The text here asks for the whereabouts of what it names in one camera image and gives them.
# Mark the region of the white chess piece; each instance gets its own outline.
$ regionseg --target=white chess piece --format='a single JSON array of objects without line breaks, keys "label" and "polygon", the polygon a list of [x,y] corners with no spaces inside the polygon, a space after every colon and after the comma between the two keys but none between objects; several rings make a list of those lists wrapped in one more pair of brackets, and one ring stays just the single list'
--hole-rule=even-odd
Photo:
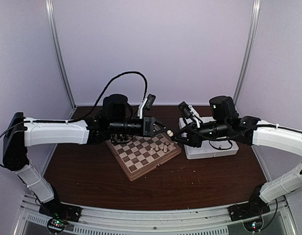
[{"label": "white chess piece", "polygon": [[172,137],[174,135],[174,133],[171,130],[168,130],[167,134],[168,134],[169,137]]}]

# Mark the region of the white box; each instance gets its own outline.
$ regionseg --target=white box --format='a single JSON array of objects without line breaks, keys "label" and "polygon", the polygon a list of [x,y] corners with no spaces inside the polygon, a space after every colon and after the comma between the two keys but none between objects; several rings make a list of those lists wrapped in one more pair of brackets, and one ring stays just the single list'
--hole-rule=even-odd
[{"label": "white box", "polygon": [[[212,117],[200,117],[200,119],[203,122],[209,122],[214,121]],[[183,128],[185,127],[184,121],[182,118],[179,119],[179,127]],[[229,148],[230,144],[228,141],[211,141],[210,142],[213,146],[218,148],[220,145],[222,148]],[[186,151],[186,158],[188,159],[200,159],[200,158],[214,158],[214,157],[223,157],[223,156],[229,156],[234,155],[237,153],[239,147],[236,144],[236,142],[232,141],[232,148],[229,150],[217,150],[211,147],[209,144],[209,141],[203,141],[202,146],[200,148],[194,148],[185,145],[185,151]]]}]

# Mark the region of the wooden table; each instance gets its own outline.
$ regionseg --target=wooden table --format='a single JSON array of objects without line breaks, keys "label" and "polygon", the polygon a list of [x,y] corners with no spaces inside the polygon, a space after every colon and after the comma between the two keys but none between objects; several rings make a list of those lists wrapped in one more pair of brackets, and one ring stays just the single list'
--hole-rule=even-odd
[{"label": "wooden table", "polygon": [[[195,108],[201,116],[211,116],[209,107]],[[87,110],[78,107],[74,117]],[[154,106],[148,115],[179,129],[177,106]],[[175,210],[239,203],[266,180],[251,147],[238,145],[234,156],[199,160],[187,160],[180,145],[179,156],[131,182],[106,144],[60,144],[45,178],[63,202],[89,207]]]}]

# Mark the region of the chess board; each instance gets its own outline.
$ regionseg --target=chess board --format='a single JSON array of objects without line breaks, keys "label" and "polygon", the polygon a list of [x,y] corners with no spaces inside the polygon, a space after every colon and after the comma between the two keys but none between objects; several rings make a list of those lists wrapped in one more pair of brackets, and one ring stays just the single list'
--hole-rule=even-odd
[{"label": "chess board", "polygon": [[130,181],[181,153],[181,148],[164,133],[152,138],[135,136],[126,144],[113,145],[111,141],[106,144]]}]

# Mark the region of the light purple wall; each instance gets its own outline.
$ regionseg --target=light purple wall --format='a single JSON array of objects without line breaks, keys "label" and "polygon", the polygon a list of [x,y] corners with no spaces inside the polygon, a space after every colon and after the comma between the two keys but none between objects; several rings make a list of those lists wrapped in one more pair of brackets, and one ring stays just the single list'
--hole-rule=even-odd
[{"label": "light purple wall", "polygon": [[[53,48],[44,0],[0,0],[0,133],[18,111],[33,118],[68,118],[71,109]],[[38,169],[49,151],[49,145],[30,148]],[[24,190],[14,173],[0,168],[0,235],[11,234]]]},{"label": "light purple wall", "polygon": [[[302,1],[262,1],[251,62],[237,107],[242,115],[302,129]],[[260,147],[275,179],[302,158]],[[287,196],[302,235],[302,189]]]},{"label": "light purple wall", "polygon": [[[156,104],[207,104],[233,95],[252,0],[61,0],[54,12],[74,99],[92,105],[115,75],[141,71]],[[143,81],[115,81],[107,94],[140,103]]]}]

